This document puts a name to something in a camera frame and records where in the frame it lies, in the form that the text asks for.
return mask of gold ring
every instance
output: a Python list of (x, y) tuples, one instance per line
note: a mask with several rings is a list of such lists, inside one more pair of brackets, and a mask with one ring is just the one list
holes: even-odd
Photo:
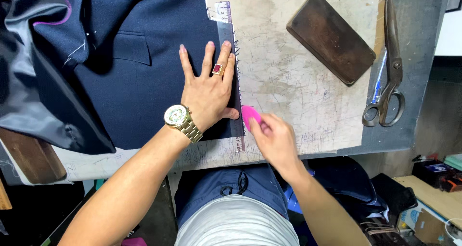
[(213, 67), (212, 74), (216, 74), (218, 76), (222, 76), (225, 73), (223, 65), (215, 64)]

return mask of scissors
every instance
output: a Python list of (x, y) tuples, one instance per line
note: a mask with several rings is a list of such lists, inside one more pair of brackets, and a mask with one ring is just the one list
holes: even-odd
[[(403, 79), (402, 59), (400, 56), (400, 47), (398, 42), (398, 29), (396, 23), (395, 7), (392, 0), (385, 0), (385, 58), (387, 60), (387, 85), (380, 94), (380, 99), (376, 104), (370, 104), (364, 109), (363, 125), (372, 127), (380, 124), (384, 127), (394, 125), (404, 112), (406, 102), (401, 92), (396, 88), (401, 84)], [(398, 113), (389, 123), (385, 122), (388, 111), (388, 103), (392, 95), (398, 98)], [(366, 120), (368, 110), (375, 108), (377, 110), (372, 120)]]

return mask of hand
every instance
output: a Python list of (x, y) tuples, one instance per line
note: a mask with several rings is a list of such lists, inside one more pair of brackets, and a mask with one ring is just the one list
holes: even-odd
[(249, 119), (250, 132), (266, 161), (290, 183), (289, 179), (295, 172), (306, 172), (302, 161), (298, 159), (293, 128), (273, 113), (263, 113), (261, 116), (261, 126), (254, 118)]
[(201, 132), (222, 118), (239, 118), (239, 112), (236, 109), (226, 107), (231, 95), (234, 62), (236, 61), (236, 56), (230, 51), (231, 43), (225, 41), (217, 61), (218, 64), (223, 65), (224, 75), (213, 74), (210, 77), (215, 45), (209, 41), (205, 46), (202, 72), (200, 77), (195, 77), (189, 63), (188, 52), (183, 45), (180, 45), (180, 59), (185, 77), (181, 103), (189, 107), (191, 118)]

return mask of blue shorts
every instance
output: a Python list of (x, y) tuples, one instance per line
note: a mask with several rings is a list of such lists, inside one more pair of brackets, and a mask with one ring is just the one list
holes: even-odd
[(256, 199), (289, 219), (286, 196), (264, 163), (183, 172), (175, 194), (178, 229), (206, 203), (228, 194)]

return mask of black drawstring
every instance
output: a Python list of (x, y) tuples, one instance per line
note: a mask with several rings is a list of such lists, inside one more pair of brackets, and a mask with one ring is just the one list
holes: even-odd
[[(237, 178), (237, 187), (239, 188), (239, 191), (237, 191), (236, 193), (237, 195), (242, 195), (242, 193), (244, 193), (247, 190), (247, 186), (249, 184), (249, 179), (247, 178), (247, 175), (245, 173), (244, 173), (244, 177), (242, 177), (243, 172), (244, 170), (241, 170), (241, 172), (239, 173), (239, 177)], [(226, 189), (229, 190), (229, 193), (227, 195), (223, 193), (223, 191)], [(229, 196), (231, 194), (232, 194), (232, 187), (228, 185), (223, 186), (220, 190), (220, 195), (222, 196)]]

